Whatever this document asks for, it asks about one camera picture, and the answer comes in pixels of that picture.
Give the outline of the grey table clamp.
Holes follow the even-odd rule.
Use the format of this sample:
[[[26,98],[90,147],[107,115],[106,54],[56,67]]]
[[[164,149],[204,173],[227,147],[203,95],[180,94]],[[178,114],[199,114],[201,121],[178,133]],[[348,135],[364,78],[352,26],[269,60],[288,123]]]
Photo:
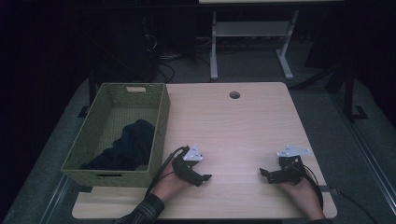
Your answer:
[[[331,195],[338,195],[339,192],[336,188],[330,187],[330,186],[318,186],[318,189],[321,192],[330,192]]]

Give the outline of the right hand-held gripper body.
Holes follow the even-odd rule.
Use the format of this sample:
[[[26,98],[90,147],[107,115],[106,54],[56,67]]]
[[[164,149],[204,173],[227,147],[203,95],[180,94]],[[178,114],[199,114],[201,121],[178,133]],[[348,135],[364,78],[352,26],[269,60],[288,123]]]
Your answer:
[[[292,183],[298,184],[305,174],[305,168],[301,156],[310,154],[309,148],[285,146],[278,151],[278,164],[280,169],[269,174],[270,184]]]

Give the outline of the metal floor rail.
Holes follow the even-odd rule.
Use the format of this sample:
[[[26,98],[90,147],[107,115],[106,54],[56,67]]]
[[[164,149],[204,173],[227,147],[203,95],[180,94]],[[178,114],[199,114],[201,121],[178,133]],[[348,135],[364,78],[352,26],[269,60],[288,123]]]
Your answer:
[[[70,187],[71,179],[66,175],[61,175],[58,185],[50,197],[49,203],[40,219],[39,224],[53,224],[59,214],[64,198]]]
[[[342,101],[339,96],[332,94],[332,102],[339,111],[340,116],[346,123],[351,132],[355,142],[358,144],[361,156],[372,173],[372,176],[379,186],[387,204],[393,215],[396,217],[396,188],[393,187],[386,173],[382,169],[379,160],[373,153],[373,149],[369,146],[366,138],[361,134],[356,121],[368,120],[369,117],[360,105],[353,105],[352,107],[345,106],[347,101]]]

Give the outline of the black metal stand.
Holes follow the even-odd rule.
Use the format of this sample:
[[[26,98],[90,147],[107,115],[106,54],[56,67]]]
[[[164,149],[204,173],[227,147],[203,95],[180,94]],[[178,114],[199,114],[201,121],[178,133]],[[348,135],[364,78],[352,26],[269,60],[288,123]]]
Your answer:
[[[326,92],[336,94],[341,88],[344,88],[343,112],[350,122],[354,122],[356,119],[368,119],[363,108],[353,104],[355,74],[350,63],[336,63],[302,83],[291,86],[290,90],[303,90],[325,77],[330,78],[325,86]]]

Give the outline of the white metal table frame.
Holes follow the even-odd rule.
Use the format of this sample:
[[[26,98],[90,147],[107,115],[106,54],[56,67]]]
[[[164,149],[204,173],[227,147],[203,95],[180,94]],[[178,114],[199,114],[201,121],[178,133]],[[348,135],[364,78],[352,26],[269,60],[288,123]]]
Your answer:
[[[219,21],[217,12],[212,14],[211,50],[209,57],[210,79],[219,78],[217,40],[219,37],[283,37],[283,45],[276,50],[276,56],[285,79],[293,79],[286,53],[299,15],[294,10],[288,21]]]

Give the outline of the green woven basket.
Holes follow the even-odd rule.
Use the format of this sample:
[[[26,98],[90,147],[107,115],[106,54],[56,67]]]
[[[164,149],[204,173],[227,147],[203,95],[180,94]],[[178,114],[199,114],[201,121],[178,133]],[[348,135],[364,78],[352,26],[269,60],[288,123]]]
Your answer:
[[[163,163],[170,98],[163,83],[104,83],[96,94],[61,171],[82,186],[146,188]],[[128,170],[84,170],[121,137],[123,128],[143,119],[154,126],[145,165]]]

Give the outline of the person's right hand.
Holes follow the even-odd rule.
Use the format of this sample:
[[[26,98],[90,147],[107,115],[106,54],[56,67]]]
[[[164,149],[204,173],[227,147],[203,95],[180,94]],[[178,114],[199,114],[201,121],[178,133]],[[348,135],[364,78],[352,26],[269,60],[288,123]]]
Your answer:
[[[309,221],[325,219],[318,196],[305,178],[297,185],[280,183],[277,186],[290,196],[292,202]]]

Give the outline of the dark navy garment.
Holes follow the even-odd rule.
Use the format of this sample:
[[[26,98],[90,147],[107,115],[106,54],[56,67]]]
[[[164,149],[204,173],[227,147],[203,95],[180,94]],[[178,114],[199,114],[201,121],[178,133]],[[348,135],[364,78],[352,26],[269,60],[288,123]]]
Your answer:
[[[126,125],[119,139],[112,147],[105,149],[88,163],[80,166],[82,170],[134,171],[141,165],[149,164],[155,127],[144,119]]]

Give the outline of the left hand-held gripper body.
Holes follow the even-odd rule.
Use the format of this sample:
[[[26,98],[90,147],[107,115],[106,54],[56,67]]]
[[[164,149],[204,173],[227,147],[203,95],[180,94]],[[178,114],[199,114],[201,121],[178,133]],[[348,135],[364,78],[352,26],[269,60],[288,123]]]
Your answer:
[[[204,182],[204,177],[196,173],[192,167],[203,159],[197,145],[181,148],[182,152],[173,160],[172,166],[176,176],[196,187]]]

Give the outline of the person's left hand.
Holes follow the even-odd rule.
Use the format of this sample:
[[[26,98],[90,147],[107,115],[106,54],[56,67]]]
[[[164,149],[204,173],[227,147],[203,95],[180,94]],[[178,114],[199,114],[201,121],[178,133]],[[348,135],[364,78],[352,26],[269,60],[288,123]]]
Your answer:
[[[151,193],[166,203],[183,189],[190,186],[191,184],[189,182],[180,179],[174,174],[173,166],[169,163],[164,168],[160,180],[157,182]]]

